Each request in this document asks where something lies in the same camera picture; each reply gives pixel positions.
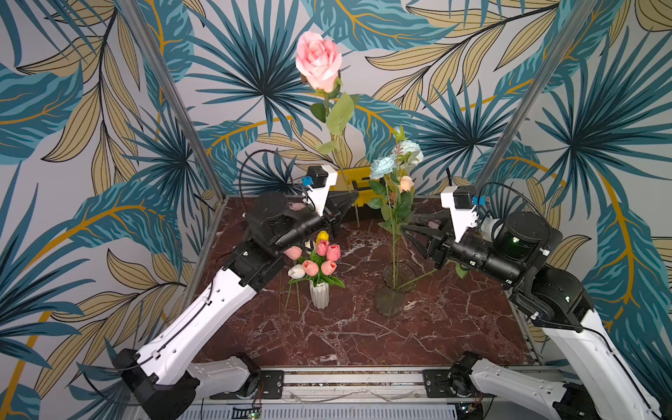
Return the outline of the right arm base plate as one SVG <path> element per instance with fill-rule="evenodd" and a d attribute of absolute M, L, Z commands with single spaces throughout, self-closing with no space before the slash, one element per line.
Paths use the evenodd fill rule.
<path fill-rule="evenodd" d="M 422 376 L 428 398 L 467 398 L 474 395 L 469 375 L 456 369 L 425 369 Z"/>

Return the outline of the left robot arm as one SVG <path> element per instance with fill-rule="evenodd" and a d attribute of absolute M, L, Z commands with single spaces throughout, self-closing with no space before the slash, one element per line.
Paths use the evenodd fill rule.
<path fill-rule="evenodd" d="M 197 399 L 225 394 L 253 397 L 261 370 L 243 353 L 220 362 L 194 358 L 214 334 L 285 267 L 287 250 L 320 230 L 337 233 L 358 192 L 327 187 L 308 192 L 308 203 L 293 209 L 281 192 L 260 195 L 244 216 L 242 241 L 197 299 L 155 339 L 126 349 L 115 369 L 151 419 L 177 419 Z"/>

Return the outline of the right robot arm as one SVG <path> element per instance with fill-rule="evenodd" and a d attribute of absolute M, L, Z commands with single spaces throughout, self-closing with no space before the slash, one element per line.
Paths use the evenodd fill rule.
<path fill-rule="evenodd" d="M 562 241 L 544 217 L 511 213 L 495 239 L 475 227 L 460 234 L 453 211 L 438 214 L 434 229 L 404 225 L 402 232 L 437 269 L 462 264 L 510 292 L 509 301 L 560 349 L 579 380 L 542 380 L 466 352 L 450 369 L 455 395 L 493 395 L 547 419 L 669 419 L 671 405 L 658 402 L 635 377 L 608 337 L 592 299 L 571 273 L 548 264 Z"/>

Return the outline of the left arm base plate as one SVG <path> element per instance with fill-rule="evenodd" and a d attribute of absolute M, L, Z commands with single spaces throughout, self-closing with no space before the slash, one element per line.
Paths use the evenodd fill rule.
<path fill-rule="evenodd" d="M 252 376 L 250 398 L 259 401 L 280 400 L 285 388 L 285 371 L 262 370 Z"/>

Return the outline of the large pink rose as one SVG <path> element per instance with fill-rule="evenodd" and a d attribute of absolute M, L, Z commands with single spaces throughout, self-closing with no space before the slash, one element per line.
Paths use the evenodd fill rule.
<path fill-rule="evenodd" d="M 306 31 L 299 36 L 295 64 L 302 81 L 318 96 L 310 111 L 325 124 L 330 135 L 330 140 L 318 147 L 318 153 L 334 155 L 336 172 L 348 169 L 353 154 L 346 143 L 346 128 L 354 117 L 358 96 L 341 89 L 341 52 L 334 41 Z"/>

